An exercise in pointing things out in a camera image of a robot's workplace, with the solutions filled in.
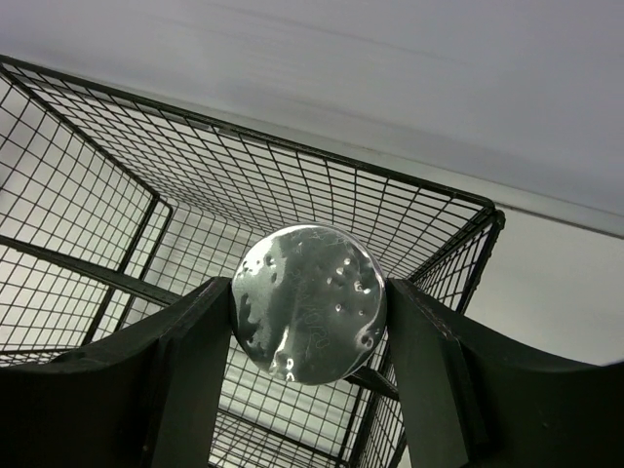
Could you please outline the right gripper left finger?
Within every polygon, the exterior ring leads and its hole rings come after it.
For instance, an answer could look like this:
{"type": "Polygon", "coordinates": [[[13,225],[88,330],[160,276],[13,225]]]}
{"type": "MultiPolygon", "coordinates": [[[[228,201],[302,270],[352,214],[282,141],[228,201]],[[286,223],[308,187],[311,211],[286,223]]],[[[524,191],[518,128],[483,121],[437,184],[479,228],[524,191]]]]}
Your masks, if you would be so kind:
{"type": "Polygon", "coordinates": [[[204,467],[231,336],[230,286],[46,364],[1,371],[5,467],[204,467]]]}

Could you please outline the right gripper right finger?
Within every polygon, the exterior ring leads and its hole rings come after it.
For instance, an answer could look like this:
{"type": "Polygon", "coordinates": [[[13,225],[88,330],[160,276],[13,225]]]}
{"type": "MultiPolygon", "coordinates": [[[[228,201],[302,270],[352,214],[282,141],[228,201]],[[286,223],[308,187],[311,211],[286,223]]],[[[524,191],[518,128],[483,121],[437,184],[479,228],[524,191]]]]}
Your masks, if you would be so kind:
{"type": "Polygon", "coordinates": [[[623,366],[537,350],[404,280],[386,287],[414,467],[619,467],[623,366]]]}

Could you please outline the silver-lid white bottle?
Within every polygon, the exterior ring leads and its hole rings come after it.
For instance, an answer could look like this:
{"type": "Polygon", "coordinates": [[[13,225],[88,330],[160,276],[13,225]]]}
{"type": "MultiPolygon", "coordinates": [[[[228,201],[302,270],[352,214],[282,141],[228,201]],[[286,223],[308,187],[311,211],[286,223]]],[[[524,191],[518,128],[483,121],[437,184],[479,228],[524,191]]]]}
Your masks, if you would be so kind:
{"type": "Polygon", "coordinates": [[[385,278],[345,230],[295,224],[258,240],[231,282],[233,334],[261,370],[324,385],[352,375],[385,332],[385,278]]]}

